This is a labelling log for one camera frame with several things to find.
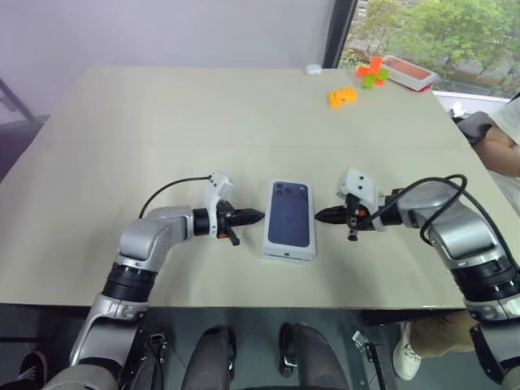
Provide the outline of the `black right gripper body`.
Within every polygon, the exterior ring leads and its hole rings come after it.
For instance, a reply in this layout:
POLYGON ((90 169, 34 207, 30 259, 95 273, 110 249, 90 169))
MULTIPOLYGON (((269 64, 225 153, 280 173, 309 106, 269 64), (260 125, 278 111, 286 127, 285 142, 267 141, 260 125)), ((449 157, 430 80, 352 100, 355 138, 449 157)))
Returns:
POLYGON ((347 239, 357 241, 358 233, 374 231, 375 227, 371 220, 371 213, 366 206, 361 204, 361 200, 352 194, 345 199, 346 223, 349 228, 347 239))

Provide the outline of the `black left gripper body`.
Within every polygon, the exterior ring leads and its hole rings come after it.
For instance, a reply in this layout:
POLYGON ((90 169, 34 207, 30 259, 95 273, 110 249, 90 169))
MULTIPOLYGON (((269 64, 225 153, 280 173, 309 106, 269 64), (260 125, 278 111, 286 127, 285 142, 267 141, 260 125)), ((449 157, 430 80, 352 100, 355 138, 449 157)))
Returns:
POLYGON ((240 239, 232 229, 231 220, 235 216, 235 208, 229 201, 219 201, 216 206, 217 239, 228 238, 233 246, 240 244, 240 239))

